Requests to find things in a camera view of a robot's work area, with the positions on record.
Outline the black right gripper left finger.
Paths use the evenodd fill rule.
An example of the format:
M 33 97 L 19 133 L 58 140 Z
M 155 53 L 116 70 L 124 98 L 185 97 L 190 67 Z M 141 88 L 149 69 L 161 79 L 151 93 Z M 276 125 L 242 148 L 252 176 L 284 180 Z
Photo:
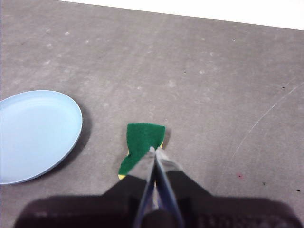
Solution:
M 154 168 L 155 149 L 102 195 L 65 195 L 38 199 L 19 215 L 16 228 L 130 228 Z

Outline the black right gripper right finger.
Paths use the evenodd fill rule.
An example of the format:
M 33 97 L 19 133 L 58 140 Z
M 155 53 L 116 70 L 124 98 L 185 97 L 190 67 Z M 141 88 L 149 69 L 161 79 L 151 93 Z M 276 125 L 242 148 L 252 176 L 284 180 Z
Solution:
M 181 166 L 156 150 L 161 169 L 187 228 L 302 228 L 294 210 L 265 198 L 215 196 L 191 179 Z

